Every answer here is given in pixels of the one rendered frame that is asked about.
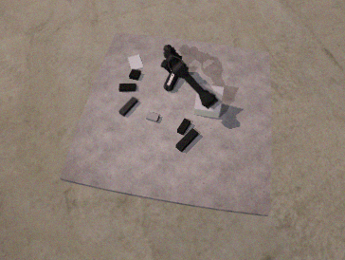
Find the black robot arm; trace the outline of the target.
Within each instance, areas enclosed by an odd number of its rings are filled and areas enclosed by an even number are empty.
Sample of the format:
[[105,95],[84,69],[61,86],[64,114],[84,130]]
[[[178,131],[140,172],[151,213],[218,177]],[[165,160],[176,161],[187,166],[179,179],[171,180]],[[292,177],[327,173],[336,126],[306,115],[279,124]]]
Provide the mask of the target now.
[[[164,58],[169,64],[169,69],[178,78],[184,79],[193,89],[199,94],[201,103],[207,108],[211,108],[218,100],[215,95],[209,93],[209,91],[204,90],[199,83],[191,76],[186,64],[182,61],[182,56],[180,56],[176,50],[170,45],[163,46]],[[176,63],[172,67],[172,63]]]

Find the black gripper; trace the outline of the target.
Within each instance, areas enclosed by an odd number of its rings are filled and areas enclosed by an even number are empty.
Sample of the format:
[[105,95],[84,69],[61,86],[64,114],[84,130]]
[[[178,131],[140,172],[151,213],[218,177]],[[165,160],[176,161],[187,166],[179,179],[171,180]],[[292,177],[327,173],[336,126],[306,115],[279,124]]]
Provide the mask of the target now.
[[[172,67],[175,65],[176,63],[172,63]],[[163,60],[163,62],[161,63],[161,67],[164,67],[169,73],[171,72],[171,70],[169,69],[169,64],[167,62],[167,60]]]

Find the dark grey switch controller unit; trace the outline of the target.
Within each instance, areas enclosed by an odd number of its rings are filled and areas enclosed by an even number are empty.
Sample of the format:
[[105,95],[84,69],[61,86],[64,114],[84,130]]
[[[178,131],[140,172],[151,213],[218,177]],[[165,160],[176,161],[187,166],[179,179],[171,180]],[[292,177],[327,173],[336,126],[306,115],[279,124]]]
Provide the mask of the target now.
[[177,82],[177,79],[178,77],[176,75],[174,75],[172,72],[170,72],[166,82],[164,83],[164,88],[167,90],[167,91],[172,91],[173,90],[173,87],[174,85],[176,84]]

